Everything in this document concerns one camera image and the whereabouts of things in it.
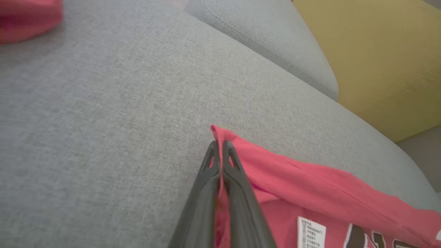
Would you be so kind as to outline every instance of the red cloth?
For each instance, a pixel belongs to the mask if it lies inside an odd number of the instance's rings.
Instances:
[[[44,33],[62,19],[62,0],[0,0],[0,44]]]
[[[279,248],[297,246],[298,216],[326,226],[328,248],[349,247],[348,240],[361,229],[366,234],[352,247],[374,247],[371,238],[380,247],[441,248],[438,212],[415,209],[349,172],[273,154],[215,125],[211,130],[221,149],[224,140],[233,143]],[[223,186],[218,201],[217,247],[226,248],[229,213]]]

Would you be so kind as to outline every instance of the gray floor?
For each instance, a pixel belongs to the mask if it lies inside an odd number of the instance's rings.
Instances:
[[[424,0],[426,3],[435,6],[438,9],[441,9],[441,0]]]
[[[441,198],[441,125],[397,143],[420,167]]]

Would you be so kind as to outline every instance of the yellow cushion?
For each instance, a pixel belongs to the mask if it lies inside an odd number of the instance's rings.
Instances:
[[[392,141],[441,124],[441,10],[421,0],[294,0],[339,103]]]

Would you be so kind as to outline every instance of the care tag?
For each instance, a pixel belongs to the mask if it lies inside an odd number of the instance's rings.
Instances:
[[[325,247],[326,226],[299,216],[297,230],[297,248]]]

